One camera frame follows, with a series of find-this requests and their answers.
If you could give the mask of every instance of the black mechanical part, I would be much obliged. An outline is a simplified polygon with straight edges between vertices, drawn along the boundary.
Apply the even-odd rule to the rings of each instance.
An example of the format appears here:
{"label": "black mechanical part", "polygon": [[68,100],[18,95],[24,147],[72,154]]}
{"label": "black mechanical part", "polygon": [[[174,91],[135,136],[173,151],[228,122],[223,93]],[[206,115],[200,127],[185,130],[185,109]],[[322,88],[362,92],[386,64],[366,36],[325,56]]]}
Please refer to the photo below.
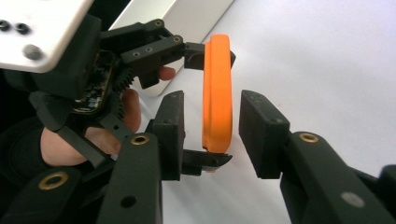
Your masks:
{"label": "black mechanical part", "polygon": [[308,196],[302,219],[295,223],[395,223],[322,137],[294,133],[284,153]]}
{"label": "black mechanical part", "polygon": [[160,151],[155,135],[125,138],[97,223],[163,223]]}
{"label": "black mechanical part", "polygon": [[[348,167],[314,133],[289,133],[289,124],[268,128],[285,119],[263,100],[256,92],[243,91],[239,133],[256,173],[268,162],[283,173],[280,188],[292,223],[396,223],[394,166],[386,167],[377,180]],[[278,133],[264,141],[274,131]]]}
{"label": "black mechanical part", "polygon": [[11,87],[20,91],[38,91],[31,73],[7,69],[4,69],[3,73],[7,83]]}
{"label": "black mechanical part", "polygon": [[83,137],[81,127],[76,126],[71,114],[73,101],[41,91],[30,94],[29,100],[37,116],[49,130],[58,133],[67,143],[86,157],[94,167],[112,160],[91,141]]}
{"label": "black mechanical part", "polygon": [[122,121],[124,114],[120,97],[112,92],[107,102],[107,113],[98,119],[99,123],[113,136],[122,142],[127,135],[133,134],[131,129]]}
{"label": "black mechanical part", "polygon": [[131,26],[103,32],[101,48],[111,49],[121,55],[123,62],[128,65],[115,80],[115,90],[124,90],[131,84],[134,77],[139,77],[142,89],[158,84],[160,81],[158,68],[182,56],[181,50],[178,50],[180,54],[178,58],[172,58],[172,52],[168,51],[168,42],[172,43],[175,40],[183,45],[181,38],[173,38],[172,34],[165,29],[162,20],[145,24],[138,22]]}
{"label": "black mechanical part", "polygon": [[289,121],[263,95],[242,91],[239,135],[262,179],[280,177],[279,148],[289,137]]}
{"label": "black mechanical part", "polygon": [[377,196],[396,219],[396,165],[385,166],[377,181]]}
{"label": "black mechanical part", "polygon": [[183,91],[163,97],[151,131],[160,144],[162,180],[180,180],[185,138]]}
{"label": "black mechanical part", "polygon": [[202,171],[213,172],[229,162],[233,156],[205,151],[183,150],[183,175],[201,175]]}
{"label": "black mechanical part", "polygon": [[74,168],[49,169],[23,188],[1,223],[71,223],[82,201],[80,182]]}
{"label": "black mechanical part", "polygon": [[139,77],[142,89],[145,89],[159,83],[157,69],[180,59],[183,56],[183,48],[183,38],[179,35],[171,35],[124,52],[121,58],[130,67],[131,74]]}
{"label": "black mechanical part", "polygon": [[[184,68],[204,70],[205,68],[205,44],[187,42],[184,52]],[[230,51],[231,66],[235,62],[236,56]]]}
{"label": "black mechanical part", "polygon": [[110,162],[104,166],[92,169],[82,177],[82,187],[84,188],[85,197],[81,203],[81,208],[90,206],[92,203],[102,203],[101,201],[106,194],[114,164],[115,162]]}

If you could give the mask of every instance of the screw hole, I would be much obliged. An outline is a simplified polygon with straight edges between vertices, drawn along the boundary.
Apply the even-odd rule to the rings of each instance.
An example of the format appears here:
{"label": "screw hole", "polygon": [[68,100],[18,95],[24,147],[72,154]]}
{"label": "screw hole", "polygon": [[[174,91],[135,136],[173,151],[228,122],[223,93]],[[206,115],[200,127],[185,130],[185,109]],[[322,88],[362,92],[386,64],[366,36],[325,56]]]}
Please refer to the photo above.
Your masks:
{"label": "screw hole", "polygon": [[27,26],[25,23],[18,23],[16,28],[17,32],[21,35],[26,35],[29,32],[29,26]]}
{"label": "screw hole", "polygon": [[130,208],[136,204],[137,200],[134,196],[126,196],[121,200],[121,206],[123,208]]}
{"label": "screw hole", "polygon": [[138,145],[144,145],[149,141],[149,138],[144,135],[138,135],[135,136],[132,140],[131,143],[138,146]]}
{"label": "screw hole", "polygon": [[38,188],[43,190],[56,189],[63,185],[68,178],[69,175],[65,172],[50,174],[38,183]]}
{"label": "screw hole", "polygon": [[0,30],[7,31],[9,29],[9,23],[7,21],[0,21]]}
{"label": "screw hole", "polygon": [[316,143],[319,141],[319,139],[312,133],[300,133],[300,138],[307,143]]}

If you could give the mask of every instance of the white robot part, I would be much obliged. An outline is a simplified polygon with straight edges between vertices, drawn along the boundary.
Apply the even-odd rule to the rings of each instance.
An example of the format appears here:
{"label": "white robot part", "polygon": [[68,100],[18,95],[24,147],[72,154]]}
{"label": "white robot part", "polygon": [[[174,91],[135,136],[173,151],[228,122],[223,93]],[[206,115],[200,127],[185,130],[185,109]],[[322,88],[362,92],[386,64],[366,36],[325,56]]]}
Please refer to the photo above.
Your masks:
{"label": "white robot part", "polygon": [[0,68],[34,73],[53,69],[92,1],[0,1]]}

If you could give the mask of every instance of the finger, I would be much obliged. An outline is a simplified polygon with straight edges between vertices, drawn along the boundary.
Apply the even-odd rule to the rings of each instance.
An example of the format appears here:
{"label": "finger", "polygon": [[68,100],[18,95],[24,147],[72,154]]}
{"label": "finger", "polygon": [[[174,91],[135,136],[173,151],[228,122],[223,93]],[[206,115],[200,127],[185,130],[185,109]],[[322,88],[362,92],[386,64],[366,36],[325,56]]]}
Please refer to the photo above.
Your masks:
{"label": "finger", "polygon": [[118,155],[120,153],[119,140],[106,129],[89,127],[85,132],[85,137],[106,154]]}
{"label": "finger", "polygon": [[43,161],[50,166],[72,166],[87,160],[61,136],[47,128],[41,134],[40,148]]}
{"label": "finger", "polygon": [[171,67],[161,67],[160,68],[160,80],[170,80],[172,78],[174,78],[176,76],[176,70],[175,68],[171,68]]}
{"label": "finger", "polygon": [[139,95],[137,91],[127,89],[123,92],[122,102],[125,107],[125,124],[136,133],[140,127],[141,115],[140,115],[140,104]]}

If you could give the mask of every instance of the orange ring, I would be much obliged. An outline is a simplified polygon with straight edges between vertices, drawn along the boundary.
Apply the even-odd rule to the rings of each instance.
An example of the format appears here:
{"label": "orange ring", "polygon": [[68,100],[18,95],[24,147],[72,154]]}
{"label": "orange ring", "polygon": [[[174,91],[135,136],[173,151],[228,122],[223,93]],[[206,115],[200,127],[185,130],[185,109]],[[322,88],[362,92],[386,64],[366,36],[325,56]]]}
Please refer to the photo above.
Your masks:
{"label": "orange ring", "polygon": [[233,131],[230,39],[212,35],[205,44],[202,145],[212,153],[225,153]]}

